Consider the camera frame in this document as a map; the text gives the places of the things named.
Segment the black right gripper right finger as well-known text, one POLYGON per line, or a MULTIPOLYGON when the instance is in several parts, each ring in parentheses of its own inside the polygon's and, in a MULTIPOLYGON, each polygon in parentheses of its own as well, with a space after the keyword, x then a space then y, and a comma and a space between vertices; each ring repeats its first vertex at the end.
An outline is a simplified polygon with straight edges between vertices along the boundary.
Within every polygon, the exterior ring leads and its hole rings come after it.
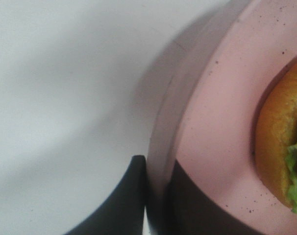
POLYGON ((148 222, 154 235, 257 235, 210 200, 175 163, 161 204, 148 203, 148 222))

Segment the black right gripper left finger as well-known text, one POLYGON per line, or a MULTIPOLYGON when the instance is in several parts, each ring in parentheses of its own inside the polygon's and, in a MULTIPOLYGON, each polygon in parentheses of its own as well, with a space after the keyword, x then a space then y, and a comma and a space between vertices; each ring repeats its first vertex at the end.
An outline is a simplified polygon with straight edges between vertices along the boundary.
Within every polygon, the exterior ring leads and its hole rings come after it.
POLYGON ((68 235, 141 235, 147 200, 146 159, 133 156, 109 197, 68 235))

